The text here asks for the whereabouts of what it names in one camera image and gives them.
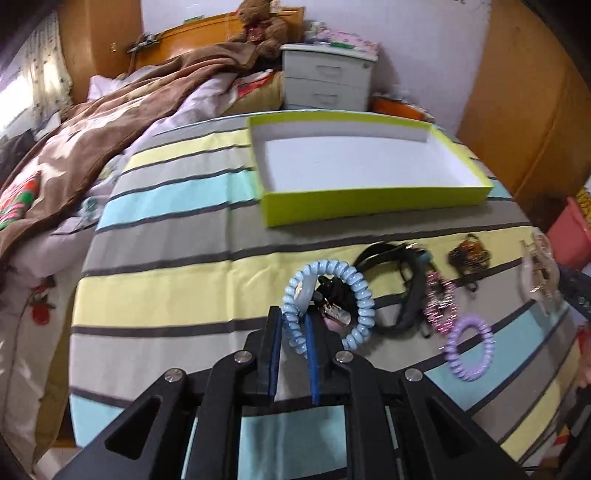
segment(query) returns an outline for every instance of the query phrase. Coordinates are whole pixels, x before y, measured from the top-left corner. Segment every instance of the brown blanket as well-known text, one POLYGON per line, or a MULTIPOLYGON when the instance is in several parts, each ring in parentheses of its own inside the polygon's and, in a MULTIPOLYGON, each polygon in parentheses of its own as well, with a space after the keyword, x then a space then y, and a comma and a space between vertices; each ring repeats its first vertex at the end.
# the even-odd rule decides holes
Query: brown blanket
POLYGON ((197 48, 160 65, 137 82, 69 110, 68 120, 38 142, 2 186, 3 192, 16 177, 41 171, 39 200, 24 219, 0 231, 0 272, 19 244, 57 226, 103 166, 152 123, 172 115, 213 75, 248 70, 255 60, 250 44, 197 48))

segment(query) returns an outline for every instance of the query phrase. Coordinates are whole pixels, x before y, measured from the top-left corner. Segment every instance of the black hair clip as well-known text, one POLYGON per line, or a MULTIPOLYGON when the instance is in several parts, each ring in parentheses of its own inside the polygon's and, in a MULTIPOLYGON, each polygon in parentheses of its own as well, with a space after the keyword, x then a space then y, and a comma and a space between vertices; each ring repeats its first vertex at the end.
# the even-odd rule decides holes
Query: black hair clip
POLYGON ((392 245, 380 242, 367 247, 353 263, 353 266, 358 271, 365 273, 377 265, 393 262, 400 271, 407 288, 394 324, 392 326, 380 326, 376 323, 374 328, 378 333, 393 333, 396 335, 423 321, 422 308, 426 288, 425 253, 426 251, 414 248, 413 245, 392 245), (405 267, 412 273, 410 278, 407 278, 404 273, 405 267))
POLYGON ((460 275, 460 282, 471 292, 478 290, 476 274, 491 266, 491 253, 473 233, 447 254, 447 261, 460 275))

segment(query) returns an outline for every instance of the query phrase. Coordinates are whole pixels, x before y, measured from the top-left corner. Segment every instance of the curtain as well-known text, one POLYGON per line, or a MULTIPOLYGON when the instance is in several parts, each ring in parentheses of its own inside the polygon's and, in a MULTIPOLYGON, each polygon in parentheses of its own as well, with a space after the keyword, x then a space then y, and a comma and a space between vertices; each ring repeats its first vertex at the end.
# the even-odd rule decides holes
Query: curtain
POLYGON ((31 87, 35 127, 39 128, 58 110, 72 104, 72 79, 61 53, 57 13, 48 15, 21 49, 21 71, 31 87))

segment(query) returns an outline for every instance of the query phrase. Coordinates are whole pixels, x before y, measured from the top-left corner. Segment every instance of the orange container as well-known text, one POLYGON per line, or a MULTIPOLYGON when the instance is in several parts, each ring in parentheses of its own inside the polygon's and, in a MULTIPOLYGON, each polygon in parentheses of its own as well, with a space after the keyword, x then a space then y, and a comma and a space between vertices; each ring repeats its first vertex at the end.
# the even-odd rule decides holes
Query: orange container
POLYGON ((375 97, 372 99, 371 111, 373 113, 382 113, 383 115, 401 116, 413 120, 426 120, 425 114, 410 105, 390 100, 389 98, 375 97))

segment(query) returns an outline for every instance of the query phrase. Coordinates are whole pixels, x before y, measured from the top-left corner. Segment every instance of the white wall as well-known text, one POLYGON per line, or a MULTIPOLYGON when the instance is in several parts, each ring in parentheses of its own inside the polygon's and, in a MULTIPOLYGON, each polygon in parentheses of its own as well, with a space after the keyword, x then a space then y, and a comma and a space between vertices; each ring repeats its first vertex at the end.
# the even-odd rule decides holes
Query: white wall
MULTIPOLYGON (((156 33, 197 15, 233 11, 238 0, 142 0, 144 30, 156 33)), ((375 86, 399 82, 443 127, 455 132, 472 91, 490 0, 292 0, 306 18, 357 33, 384 48, 375 86)))

